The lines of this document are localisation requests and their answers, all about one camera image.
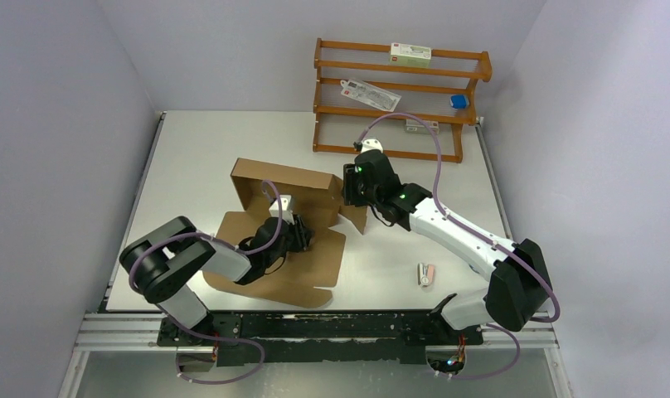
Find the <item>wooden shelf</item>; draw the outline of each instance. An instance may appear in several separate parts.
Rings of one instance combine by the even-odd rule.
[[[425,69],[389,65],[389,49],[388,45],[318,39],[313,57],[313,67],[316,69],[313,112],[316,114],[316,120],[320,114],[366,118],[378,118],[387,114],[388,112],[340,95],[340,80],[350,78],[364,80],[371,85],[401,95],[396,112],[413,114],[421,119],[434,120],[442,124],[452,124],[455,150],[459,147],[459,153],[445,155],[444,160],[461,162],[461,142],[457,144],[461,134],[455,135],[455,132],[461,132],[462,124],[477,122],[474,91],[479,80],[489,81],[493,73],[488,53],[434,49],[430,68]],[[449,105],[451,95],[466,95],[469,107],[453,109]],[[353,149],[349,147],[318,143],[318,122],[313,136],[313,151],[353,153]],[[389,151],[387,154],[395,158],[436,159],[436,156],[430,153]]]

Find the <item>white wall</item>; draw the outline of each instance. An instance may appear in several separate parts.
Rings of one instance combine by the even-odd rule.
[[[313,108],[317,37],[489,51],[508,73],[545,0],[100,0],[158,109]]]
[[[485,135],[575,396],[670,396],[670,0],[548,0]]]
[[[156,119],[93,0],[0,2],[0,397],[56,397]]]

